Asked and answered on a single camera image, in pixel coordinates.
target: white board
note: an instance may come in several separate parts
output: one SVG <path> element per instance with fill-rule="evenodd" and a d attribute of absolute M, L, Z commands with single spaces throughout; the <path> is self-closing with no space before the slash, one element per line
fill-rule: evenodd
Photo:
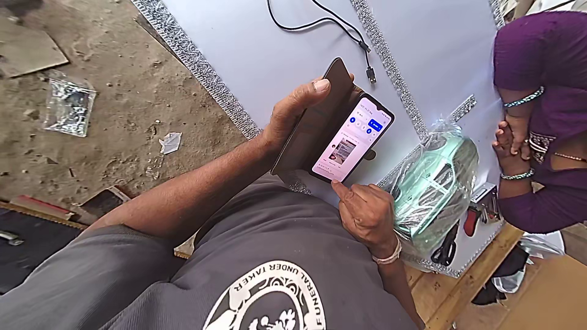
<path fill-rule="evenodd" d="M 251 122 L 233 119 L 246 136 L 269 122 L 278 100 L 297 85 L 322 75 L 332 59 L 341 57 L 355 74 L 355 83 L 396 116 L 373 148 L 377 157 L 363 161 L 347 184 L 379 182 L 418 145 L 415 112 L 423 119 L 422 126 L 430 127 L 471 95 L 477 104 L 459 124 L 478 147 L 477 184 L 497 183 L 497 161 L 491 148 L 502 118 L 501 102 L 492 85 L 491 50 L 499 21 L 492 13 L 496 1 L 321 0 L 357 27 L 372 47 L 369 59 L 377 76 L 375 85 L 366 77 L 361 48 L 332 23 L 305 32 L 283 31 L 274 25 L 261 0 L 133 2 L 229 116 L 241 110 L 248 114 Z M 272 0 L 272 8 L 286 26 L 327 15 L 311 1 Z M 393 68 L 389 53 L 396 61 Z M 402 98 L 394 87 L 398 78 L 407 86 Z M 410 113 L 406 95 L 417 107 Z M 337 205 L 329 184 L 302 171 L 298 176 L 313 195 Z M 463 241 L 459 235 L 453 264 L 440 271 L 460 274 L 500 226 L 478 228 L 473 238 Z"/>

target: gray t-shirt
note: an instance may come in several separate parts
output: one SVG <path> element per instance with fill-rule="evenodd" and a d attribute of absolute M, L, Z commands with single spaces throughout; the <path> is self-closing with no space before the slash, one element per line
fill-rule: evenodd
<path fill-rule="evenodd" d="M 320 199 L 264 177 L 210 223 L 187 261 L 124 226 L 82 234 L 0 298 L 1 328 L 416 329 Z"/>

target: green bangle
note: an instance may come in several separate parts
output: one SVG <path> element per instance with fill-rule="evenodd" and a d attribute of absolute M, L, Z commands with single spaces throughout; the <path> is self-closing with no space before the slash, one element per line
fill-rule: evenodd
<path fill-rule="evenodd" d="M 504 103 L 504 107 L 513 107 L 513 106 L 523 105 L 526 102 L 530 102 L 531 100 L 534 100 L 535 98 L 542 95 L 543 93 L 544 93 L 544 86 L 540 86 L 540 88 L 538 88 L 538 90 L 536 92 L 526 96 L 523 99 L 509 102 L 509 103 Z"/>
<path fill-rule="evenodd" d="M 529 178 L 533 175 L 534 175 L 534 169 L 532 167 L 530 167 L 530 169 L 526 173 L 516 174 L 514 176 L 506 176 L 506 175 L 504 175 L 504 173 L 501 173 L 500 177 L 502 179 L 506 179 L 506 180 L 519 180 L 519 179 Z"/>

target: green toy car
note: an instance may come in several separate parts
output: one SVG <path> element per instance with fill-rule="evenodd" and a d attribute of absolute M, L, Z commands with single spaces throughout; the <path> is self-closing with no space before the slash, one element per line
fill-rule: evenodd
<path fill-rule="evenodd" d="M 393 190 L 395 230 L 421 252 L 439 244 L 468 207 L 479 163 L 470 139 L 436 133 Z"/>

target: brown leather phone case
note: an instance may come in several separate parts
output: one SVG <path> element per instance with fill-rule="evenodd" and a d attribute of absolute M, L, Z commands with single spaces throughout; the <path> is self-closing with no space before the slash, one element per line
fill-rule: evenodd
<path fill-rule="evenodd" d="M 281 150 L 271 174 L 307 170 L 308 164 L 315 163 L 326 143 L 332 139 L 333 129 L 340 128 L 337 124 L 342 124 L 349 115 L 352 98 L 359 95 L 353 91 L 359 89 L 355 88 L 341 58 L 332 61 L 324 78 L 330 81 L 330 93 L 324 101 L 304 111 Z"/>

